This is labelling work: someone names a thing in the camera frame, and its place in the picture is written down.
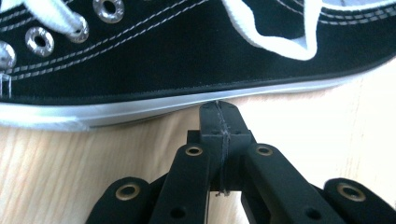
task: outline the metal rivet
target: metal rivet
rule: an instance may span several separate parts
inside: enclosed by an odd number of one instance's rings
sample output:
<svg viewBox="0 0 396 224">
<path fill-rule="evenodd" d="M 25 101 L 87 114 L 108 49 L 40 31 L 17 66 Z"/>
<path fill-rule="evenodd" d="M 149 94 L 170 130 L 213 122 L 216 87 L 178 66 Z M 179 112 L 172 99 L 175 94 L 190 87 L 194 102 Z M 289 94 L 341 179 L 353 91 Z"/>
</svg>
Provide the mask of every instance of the metal rivet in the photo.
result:
<svg viewBox="0 0 396 224">
<path fill-rule="evenodd" d="M 52 35 L 41 27 L 32 27 L 26 32 L 26 46 L 34 54 L 48 57 L 53 52 L 55 43 Z"/>
<path fill-rule="evenodd" d="M 119 22 L 124 14 L 122 0 L 93 0 L 93 10 L 99 18 L 107 23 Z"/>
<path fill-rule="evenodd" d="M 274 153 L 274 151 L 271 148 L 267 148 L 263 146 L 257 146 L 256 152 L 262 156 L 271 156 Z"/>
<path fill-rule="evenodd" d="M 121 201 L 129 201 L 140 193 L 140 187 L 135 183 L 122 185 L 116 191 L 116 197 Z"/>
<path fill-rule="evenodd" d="M 90 35 L 90 28 L 88 26 L 87 21 L 82 16 L 80 16 L 77 13 L 75 14 L 78 17 L 78 19 L 81 21 L 82 28 L 66 36 L 67 38 L 69 38 L 71 42 L 80 44 L 88 39 L 88 36 Z"/>
<path fill-rule="evenodd" d="M 0 69 L 8 69 L 17 63 L 14 49 L 6 42 L 0 40 Z"/>
<path fill-rule="evenodd" d="M 359 190 L 351 185 L 348 185 L 346 183 L 338 184 L 337 191 L 342 196 L 349 199 L 350 201 L 359 203 L 359 202 L 363 202 L 366 200 L 366 196 L 364 195 L 364 193 L 361 190 Z"/>
<path fill-rule="evenodd" d="M 189 147 L 186 149 L 186 154 L 189 156 L 199 156 L 203 153 L 204 151 L 201 150 L 198 147 Z"/>
</svg>

